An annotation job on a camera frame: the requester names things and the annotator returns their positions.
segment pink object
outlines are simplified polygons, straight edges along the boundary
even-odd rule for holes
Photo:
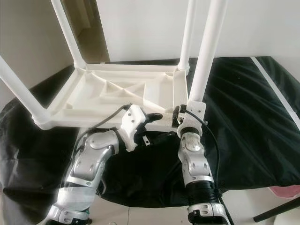
[[[269,187],[269,189],[280,198],[294,198],[300,194],[300,185],[291,185],[287,187]]]

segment white pole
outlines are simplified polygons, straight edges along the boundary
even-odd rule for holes
[[[1,56],[0,78],[31,113],[32,118],[37,124],[45,124],[50,121],[49,112],[45,108],[43,108],[41,104],[34,98],[34,96],[20,81],[14,71],[9,67],[9,65]]]
[[[227,3],[228,0],[211,0],[210,2],[192,88],[189,95],[190,101],[202,102],[203,100],[226,13]]]
[[[178,64],[179,70],[189,70],[188,59],[189,59],[189,52],[191,49],[193,26],[194,26],[194,22],[195,22],[196,3],[197,3],[197,0],[189,0],[188,1],[186,24],[184,27],[180,61]]]
[[[72,29],[70,27],[70,24],[68,22],[67,16],[65,14],[64,8],[61,4],[60,0],[51,0],[51,3],[53,5],[54,11],[56,13],[56,16],[58,18],[58,21],[60,22],[60,27],[62,29],[62,32],[65,36],[65,39],[67,41],[67,45],[70,49],[71,55],[74,60],[74,66],[76,68],[85,68],[86,63],[83,60],[76,39],[73,35]]]

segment white wall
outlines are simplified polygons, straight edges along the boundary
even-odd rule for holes
[[[0,0],[0,55],[28,88],[73,62],[49,0]],[[13,97],[0,80],[0,110]]]
[[[180,56],[188,0],[97,0],[111,61]],[[198,0],[192,57],[209,0]],[[217,56],[300,56],[300,1],[229,0]]]
[[[300,56],[273,56],[273,58],[300,82]]]
[[[78,5],[80,0],[62,0],[61,2],[64,6],[69,23],[71,24],[72,31],[76,37],[78,37],[84,28],[90,27],[90,25],[86,24],[85,19],[81,15],[82,9],[79,9]]]

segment black cloth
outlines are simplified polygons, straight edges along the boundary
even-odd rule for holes
[[[300,84],[271,57],[258,59],[299,113]],[[176,65],[178,60],[125,63]],[[188,90],[195,65],[196,59],[190,59]],[[31,90],[43,106],[49,105],[72,70],[68,67]],[[249,57],[215,59],[204,102],[205,120],[220,148],[218,182],[223,190],[300,184],[300,131]],[[69,127],[40,130],[16,99],[3,109],[0,186],[8,224],[34,224],[45,217],[55,202],[77,132]],[[174,132],[148,136],[153,146],[108,160],[101,197],[132,207],[187,205],[178,137]],[[202,142],[214,172],[216,149],[205,129]]]

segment tile floor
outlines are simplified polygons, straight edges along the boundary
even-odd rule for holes
[[[252,217],[289,200],[275,197],[267,188],[259,188],[229,191],[224,194],[224,201],[236,225],[272,225],[274,218],[255,223]],[[190,224],[187,219],[186,207],[128,208],[98,198],[92,205],[90,213],[94,221],[93,225]]]
[[[3,209],[2,209],[2,198],[1,198],[1,192],[0,192],[0,224],[4,224],[4,219],[3,219]]]
[[[276,216],[274,225],[299,225],[300,209],[296,208]]]

